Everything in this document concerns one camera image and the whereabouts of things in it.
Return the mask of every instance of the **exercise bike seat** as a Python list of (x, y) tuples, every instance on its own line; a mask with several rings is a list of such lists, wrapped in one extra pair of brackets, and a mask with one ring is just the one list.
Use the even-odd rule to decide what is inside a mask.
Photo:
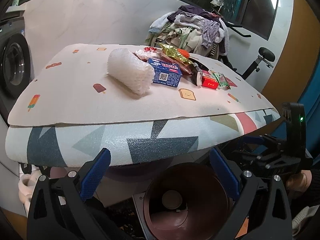
[(267, 61), (270, 61), (270, 62), (274, 62), (276, 57), (275, 57), (275, 54), (273, 54), (270, 50), (264, 48), (264, 47), (261, 47), (259, 49), (259, 54), (265, 58)]

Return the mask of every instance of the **washing machine door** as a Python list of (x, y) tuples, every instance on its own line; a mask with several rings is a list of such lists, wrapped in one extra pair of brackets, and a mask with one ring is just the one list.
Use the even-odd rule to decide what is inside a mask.
[(0, 60), (0, 84), (12, 98), (17, 99), (30, 83), (30, 53), (25, 37), (12, 35)]

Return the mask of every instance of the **bubble wrap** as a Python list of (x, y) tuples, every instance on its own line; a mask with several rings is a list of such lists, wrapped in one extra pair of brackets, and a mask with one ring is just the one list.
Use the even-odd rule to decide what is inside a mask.
[(108, 59), (108, 74), (125, 84), (134, 93), (143, 95), (150, 88), (155, 71), (128, 49), (115, 49)]

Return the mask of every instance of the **silver bolt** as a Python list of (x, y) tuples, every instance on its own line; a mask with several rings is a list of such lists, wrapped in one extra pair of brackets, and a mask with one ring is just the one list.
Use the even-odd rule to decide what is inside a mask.
[(246, 176), (247, 178), (250, 178), (252, 176), (251, 171), (244, 171), (243, 175)]
[(279, 175), (274, 175), (273, 178), (275, 179), (275, 181), (280, 181), (281, 180)]
[(75, 177), (77, 175), (77, 172), (76, 171), (70, 171), (69, 173), (68, 173), (68, 177), (70, 177), (70, 178), (73, 178), (73, 177)]
[(41, 176), (39, 177), (39, 181), (44, 181), (46, 178), (47, 178), (46, 175), (41, 175)]

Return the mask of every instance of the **green wrapper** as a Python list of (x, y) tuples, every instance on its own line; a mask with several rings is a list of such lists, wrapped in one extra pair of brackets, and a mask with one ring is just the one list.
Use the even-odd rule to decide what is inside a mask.
[(181, 53), (174, 46), (163, 44), (163, 43), (158, 43), (158, 44), (167, 56), (172, 57), (184, 64), (193, 64), (191, 60), (188, 60), (186, 57), (181, 55)]
[(228, 83), (228, 81), (225, 79), (223, 74), (220, 73), (212, 73), (212, 75), (215, 77), (215, 79), (217, 80), (217, 82), (219, 83), (220, 87), (226, 87), (230, 89), (230, 85)]

